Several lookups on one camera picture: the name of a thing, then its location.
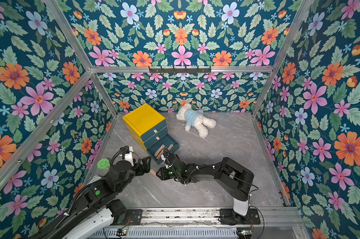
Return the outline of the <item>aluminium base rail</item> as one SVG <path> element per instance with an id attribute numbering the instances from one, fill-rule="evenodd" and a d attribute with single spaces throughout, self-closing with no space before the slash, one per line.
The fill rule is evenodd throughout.
<path id="1" fill-rule="evenodd" d="M 261 216 L 260 225 L 223 225 L 219 210 L 231 208 L 133 208 L 142 209 L 136 226 L 112 226 L 90 236 L 83 233 L 67 239 L 308 239 L 302 218 L 294 207 L 252 207 Z"/>

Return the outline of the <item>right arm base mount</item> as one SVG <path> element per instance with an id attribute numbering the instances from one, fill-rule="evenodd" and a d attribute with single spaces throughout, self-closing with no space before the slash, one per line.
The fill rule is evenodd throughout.
<path id="1" fill-rule="evenodd" d="M 233 209 L 220 209 L 219 222 L 223 225 L 260 225 L 261 216 L 257 209 L 250 208 L 245 216 L 239 215 Z"/>

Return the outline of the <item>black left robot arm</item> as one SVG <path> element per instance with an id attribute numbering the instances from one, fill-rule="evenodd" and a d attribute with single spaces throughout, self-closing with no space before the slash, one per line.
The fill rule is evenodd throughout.
<path id="1" fill-rule="evenodd" d="M 151 157 L 128 159 L 135 152 L 124 146 L 111 158 L 97 163 L 106 170 L 99 179 L 85 185 L 74 196 L 69 208 L 31 236 L 33 239 L 66 239 L 69 234 L 85 237 L 112 224 L 128 226 L 127 208 L 116 197 L 136 176 L 151 170 Z"/>

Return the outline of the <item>white round timer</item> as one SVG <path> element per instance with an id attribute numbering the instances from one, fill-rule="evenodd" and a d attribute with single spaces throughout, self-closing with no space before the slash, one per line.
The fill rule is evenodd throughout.
<path id="1" fill-rule="evenodd" d="M 96 181 L 98 181 L 98 180 L 100 180 L 100 179 L 102 179 L 101 176 L 95 175 L 94 177 L 92 177 L 92 178 L 90 179 L 89 184 L 94 183 L 94 182 L 96 182 Z"/>

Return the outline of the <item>green lidded small jar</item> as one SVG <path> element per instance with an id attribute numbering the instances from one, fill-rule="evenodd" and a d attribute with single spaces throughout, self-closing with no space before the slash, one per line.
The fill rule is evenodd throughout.
<path id="1" fill-rule="evenodd" d="M 98 161 L 97 168 L 100 170 L 108 170 L 110 166 L 110 161 L 107 158 L 103 158 Z"/>

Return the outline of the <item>teal drawer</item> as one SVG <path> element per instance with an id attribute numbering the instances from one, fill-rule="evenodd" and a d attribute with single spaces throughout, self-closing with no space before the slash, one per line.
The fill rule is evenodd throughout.
<path id="1" fill-rule="evenodd" d="M 158 165 L 164 162 L 162 159 L 162 155 L 164 155 L 164 148 L 169 150 L 171 153 L 174 153 L 180 148 L 180 145 L 171 135 L 166 134 L 162 138 L 158 139 L 153 145 L 148 147 L 148 154 Z"/>
<path id="2" fill-rule="evenodd" d="M 150 128 L 147 132 L 141 135 L 141 139 L 143 142 L 147 142 L 153 138 L 155 141 L 156 137 L 163 137 L 168 133 L 167 120 L 164 119 L 160 121 L 158 124 Z"/>
<path id="3" fill-rule="evenodd" d="M 155 132 L 155 131 L 156 130 L 154 130 L 154 134 L 152 136 L 150 136 L 146 141 L 144 141 L 144 146 L 145 146 L 146 149 L 148 149 L 154 143 L 156 143 L 161 138 L 166 136 L 168 134 L 168 127 L 166 126 L 166 127 L 164 127 L 163 129 L 161 129 L 160 131 L 157 131 L 157 132 Z"/>

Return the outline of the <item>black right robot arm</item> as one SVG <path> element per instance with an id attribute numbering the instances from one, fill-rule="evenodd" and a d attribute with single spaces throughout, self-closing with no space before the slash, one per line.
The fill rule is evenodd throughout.
<path id="1" fill-rule="evenodd" d="M 165 166 L 156 172 L 160 180 L 173 179 L 183 185 L 200 181 L 216 181 L 234 198 L 233 211 L 240 216 L 247 215 L 250 208 L 251 190 L 254 187 L 254 174 L 246 167 L 228 157 L 210 165 L 186 164 L 167 148 L 162 150 L 161 158 Z"/>

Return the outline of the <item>black hook rail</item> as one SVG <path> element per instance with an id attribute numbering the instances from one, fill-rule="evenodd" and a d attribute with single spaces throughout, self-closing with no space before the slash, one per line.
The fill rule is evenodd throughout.
<path id="1" fill-rule="evenodd" d="M 168 74 L 177 74 L 177 73 L 189 73 L 189 74 L 198 74 L 198 73 L 211 73 L 211 67 L 148 67 L 149 73 L 168 73 Z"/>

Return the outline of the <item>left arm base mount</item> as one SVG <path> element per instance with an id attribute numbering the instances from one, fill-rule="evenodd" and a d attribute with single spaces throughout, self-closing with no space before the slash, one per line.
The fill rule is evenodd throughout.
<path id="1" fill-rule="evenodd" d="M 142 209 L 127 209 L 121 200 L 111 201 L 107 206 L 111 211 L 112 226 L 136 226 L 140 225 L 142 220 Z"/>

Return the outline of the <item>yellow drawer cabinet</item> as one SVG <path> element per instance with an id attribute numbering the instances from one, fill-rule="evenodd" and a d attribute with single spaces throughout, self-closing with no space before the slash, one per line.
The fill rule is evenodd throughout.
<path id="1" fill-rule="evenodd" d="M 158 111 L 148 104 L 144 104 L 122 117 L 132 137 L 144 148 L 141 135 L 164 120 Z"/>

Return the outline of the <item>white teddy bear blue shirt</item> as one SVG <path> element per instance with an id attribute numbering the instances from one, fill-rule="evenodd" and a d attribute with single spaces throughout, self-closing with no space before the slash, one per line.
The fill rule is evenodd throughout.
<path id="1" fill-rule="evenodd" d="M 208 128 L 215 128 L 217 122 L 203 115 L 202 110 L 193 110 L 190 103 L 184 104 L 176 114 L 176 118 L 185 122 L 185 131 L 194 127 L 200 138 L 208 136 Z"/>

